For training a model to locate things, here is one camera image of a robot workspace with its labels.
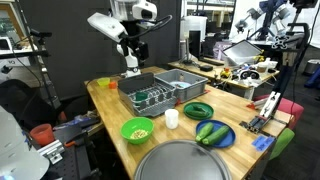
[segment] dish rack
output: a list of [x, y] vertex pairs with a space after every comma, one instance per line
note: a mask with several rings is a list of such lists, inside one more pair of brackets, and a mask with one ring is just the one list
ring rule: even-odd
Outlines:
[[[137, 101], [136, 93], [148, 94], [145, 100]], [[118, 82], [120, 99], [135, 116], [158, 116], [177, 102], [176, 88], [169, 83], [154, 78], [153, 73], [122, 79]]]

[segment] bowl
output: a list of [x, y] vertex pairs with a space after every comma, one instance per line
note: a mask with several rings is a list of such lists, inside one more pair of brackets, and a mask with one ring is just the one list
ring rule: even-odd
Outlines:
[[108, 86], [110, 83], [110, 78], [100, 78], [97, 80], [99, 86]]
[[[125, 122], [121, 127], [121, 135], [131, 144], [145, 143], [152, 134], [154, 125], [151, 119], [145, 117], [136, 117]], [[144, 137], [133, 139], [130, 136], [137, 130], [147, 131], [148, 134]]]

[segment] blue plate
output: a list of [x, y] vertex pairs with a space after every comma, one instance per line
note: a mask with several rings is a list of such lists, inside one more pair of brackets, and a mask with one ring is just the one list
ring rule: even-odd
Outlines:
[[[218, 130], [221, 126], [228, 126], [223, 122], [217, 121], [217, 120], [203, 120], [200, 123], [198, 123], [197, 127], [196, 127], [196, 133], [198, 133], [200, 131], [200, 129], [205, 126], [207, 123], [213, 123], [213, 131]], [[230, 131], [227, 134], [227, 136], [222, 139], [220, 142], [217, 142], [216, 144], [212, 145], [212, 147], [215, 148], [226, 148], [228, 146], [231, 146], [234, 141], [236, 140], [236, 134], [234, 133], [233, 129], [229, 126]]]

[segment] green plate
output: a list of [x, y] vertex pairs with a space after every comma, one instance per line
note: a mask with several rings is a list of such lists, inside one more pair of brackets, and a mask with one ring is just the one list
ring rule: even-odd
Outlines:
[[[193, 109], [193, 105], [200, 106], [202, 109], [207, 111], [209, 113], [208, 116], [206, 116], [206, 117], [198, 117], [198, 116], [192, 116], [192, 115], [189, 115], [188, 113], [186, 113], [186, 111], [188, 111], [188, 110], [194, 110]], [[192, 103], [188, 103], [188, 104], [186, 104], [184, 106], [183, 112], [187, 117], [189, 117], [191, 119], [194, 119], [194, 120], [205, 120], [205, 119], [210, 119], [213, 116], [214, 110], [210, 105], [208, 105], [206, 103], [192, 102]]]

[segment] pink stool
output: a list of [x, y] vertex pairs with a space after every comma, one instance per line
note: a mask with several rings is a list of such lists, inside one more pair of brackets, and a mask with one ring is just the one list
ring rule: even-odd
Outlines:
[[[269, 97], [269, 95], [263, 95], [263, 96], [258, 96], [256, 98], [254, 98], [253, 100], [258, 101], [258, 100], [265, 99], [268, 97]], [[297, 103], [294, 103], [293, 107], [292, 107], [292, 103], [293, 103], [292, 101], [285, 99], [285, 98], [282, 98], [280, 101], [280, 104], [278, 106], [279, 111], [291, 114], [295, 117], [294, 121], [290, 121], [289, 126], [288, 126], [288, 128], [291, 130], [294, 129], [294, 127], [296, 126], [297, 122], [299, 121], [299, 119], [304, 111], [304, 108]]]

